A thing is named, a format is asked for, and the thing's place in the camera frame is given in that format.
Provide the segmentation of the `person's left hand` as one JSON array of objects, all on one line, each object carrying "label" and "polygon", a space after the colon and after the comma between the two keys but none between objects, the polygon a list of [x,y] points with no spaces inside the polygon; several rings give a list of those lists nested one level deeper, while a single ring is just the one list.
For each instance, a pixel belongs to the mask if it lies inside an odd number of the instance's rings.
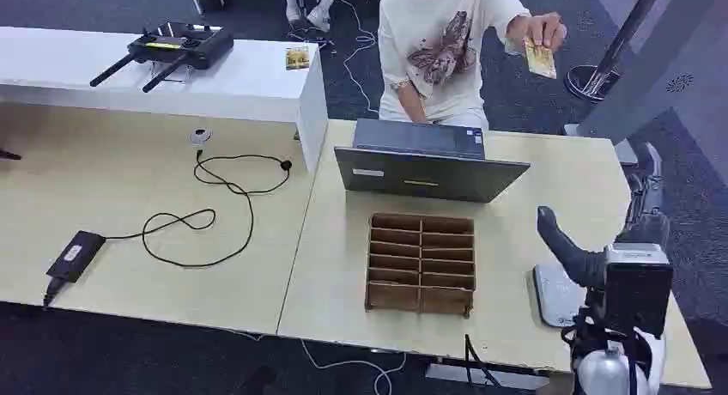
[{"label": "person's left hand", "polygon": [[507,25],[508,40],[521,44],[529,38],[536,46],[544,46],[556,53],[567,37],[567,27],[556,12],[545,15],[518,15]]}]

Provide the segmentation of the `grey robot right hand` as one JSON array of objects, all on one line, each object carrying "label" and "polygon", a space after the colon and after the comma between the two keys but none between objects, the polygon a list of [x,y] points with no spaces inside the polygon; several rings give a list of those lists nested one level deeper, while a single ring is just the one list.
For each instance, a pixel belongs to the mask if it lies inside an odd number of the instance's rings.
[{"label": "grey robot right hand", "polygon": [[[665,249],[670,221],[662,211],[664,176],[662,159],[651,143],[636,150],[638,170],[627,175],[631,199],[616,244],[655,244]],[[568,277],[581,287],[603,288],[607,252],[592,252],[576,246],[558,226],[554,211],[537,208],[537,231]]]}]

